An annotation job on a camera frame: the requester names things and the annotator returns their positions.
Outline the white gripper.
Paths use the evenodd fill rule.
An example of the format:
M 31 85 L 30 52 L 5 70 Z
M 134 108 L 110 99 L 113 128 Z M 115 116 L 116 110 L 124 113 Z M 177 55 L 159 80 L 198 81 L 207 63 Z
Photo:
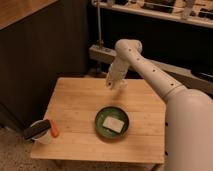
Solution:
M 113 89 L 120 89 L 127 85 L 125 77 L 128 71 L 128 63 L 122 59 L 115 59 L 109 67 L 106 76 L 106 86 Z

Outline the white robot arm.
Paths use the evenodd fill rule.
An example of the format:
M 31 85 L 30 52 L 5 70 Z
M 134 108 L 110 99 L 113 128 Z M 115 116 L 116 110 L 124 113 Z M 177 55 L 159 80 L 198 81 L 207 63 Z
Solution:
M 120 39 L 115 51 L 106 86 L 119 87 L 133 68 L 166 105 L 164 171 L 213 171 L 213 99 L 144 58 L 138 40 Z

